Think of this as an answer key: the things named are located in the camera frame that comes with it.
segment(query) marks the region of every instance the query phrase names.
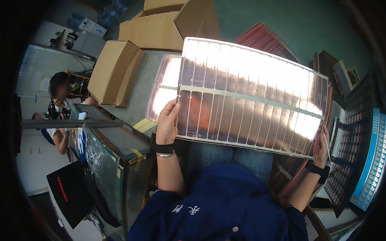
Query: green wall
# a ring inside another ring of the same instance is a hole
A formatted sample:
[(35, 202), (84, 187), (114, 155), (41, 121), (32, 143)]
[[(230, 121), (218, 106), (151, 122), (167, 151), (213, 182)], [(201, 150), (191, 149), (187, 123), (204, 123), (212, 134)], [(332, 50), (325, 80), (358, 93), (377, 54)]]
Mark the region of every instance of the green wall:
[(346, 67), (355, 66), (361, 79), (374, 68), (349, 12), (337, 0), (215, 0), (215, 5), (224, 41), (262, 21), (288, 42), (302, 65), (325, 50)]

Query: white shirt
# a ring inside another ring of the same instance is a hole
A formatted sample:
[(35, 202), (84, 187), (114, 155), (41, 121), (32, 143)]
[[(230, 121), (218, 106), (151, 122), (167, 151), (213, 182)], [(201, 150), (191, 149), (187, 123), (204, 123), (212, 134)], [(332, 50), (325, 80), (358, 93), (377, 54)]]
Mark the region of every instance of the white shirt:
[[(72, 106), (74, 104), (84, 104), (84, 102), (81, 102), (80, 98), (74, 98), (74, 99), (70, 99), (70, 98), (66, 98), (63, 100), (63, 104), (64, 104), (64, 107), (67, 109), (67, 110), (71, 110)], [(55, 109), (58, 113), (61, 113), (62, 112), (62, 108), (58, 107), (58, 106), (55, 106)], [(65, 128), (64, 130), (65, 131), (69, 131), (71, 128)], [(47, 133), (49, 134), (49, 136), (54, 139), (54, 134), (55, 132), (58, 130), (58, 128), (50, 128), (50, 129), (47, 129)]]

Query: yellow tape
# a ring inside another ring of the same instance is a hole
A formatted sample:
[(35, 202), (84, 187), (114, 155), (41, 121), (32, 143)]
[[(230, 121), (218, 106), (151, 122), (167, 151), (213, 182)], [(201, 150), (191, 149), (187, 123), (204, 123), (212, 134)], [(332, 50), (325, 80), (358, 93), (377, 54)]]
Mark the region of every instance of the yellow tape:
[(141, 165), (141, 161), (146, 159), (146, 155), (142, 155), (137, 149), (131, 149), (131, 150), (137, 155), (137, 157), (134, 158), (134, 159), (137, 159), (137, 160), (131, 160), (131, 161), (133, 161), (132, 162), (133, 164), (135, 162), (137, 162), (137, 164), (135, 165), (134, 171), (138, 172), (139, 171), (139, 166)]
[(137, 149), (131, 149), (138, 157), (142, 156), (142, 154)]
[(150, 129), (156, 125), (157, 125), (156, 122), (148, 120), (145, 118), (145, 119), (141, 120), (140, 122), (138, 122), (137, 124), (135, 124), (133, 126), (133, 128), (141, 133), (144, 133), (145, 131), (147, 131), (148, 129)]

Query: open cardboard box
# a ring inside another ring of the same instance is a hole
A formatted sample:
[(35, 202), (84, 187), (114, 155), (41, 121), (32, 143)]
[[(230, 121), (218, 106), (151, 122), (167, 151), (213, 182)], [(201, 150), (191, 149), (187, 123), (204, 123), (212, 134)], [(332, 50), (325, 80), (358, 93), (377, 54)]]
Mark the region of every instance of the open cardboard box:
[(221, 40), (212, 0), (188, 0), (178, 12), (153, 15), (140, 12), (120, 24), (118, 39), (128, 40), (141, 49), (182, 52), (185, 37)]
[(107, 41), (88, 84), (100, 104), (126, 107), (131, 86), (145, 52), (125, 40)]
[(143, 12), (146, 15), (180, 11), (187, 0), (145, 0)]

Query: black wrist strap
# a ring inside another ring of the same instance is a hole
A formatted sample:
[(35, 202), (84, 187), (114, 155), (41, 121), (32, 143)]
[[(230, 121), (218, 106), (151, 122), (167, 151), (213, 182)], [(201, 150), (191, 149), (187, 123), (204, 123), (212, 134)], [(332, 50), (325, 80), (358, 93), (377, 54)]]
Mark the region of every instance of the black wrist strap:
[(173, 154), (174, 144), (169, 145), (157, 145), (156, 143), (156, 134), (153, 133), (151, 137), (151, 147), (152, 152), (162, 153), (162, 154)]
[(308, 160), (308, 163), (306, 164), (306, 169), (309, 172), (316, 173), (320, 175), (320, 179), (318, 181), (319, 184), (324, 184), (328, 178), (328, 174), (330, 172), (330, 167), (325, 166), (324, 169), (317, 167), (313, 164), (313, 160)]

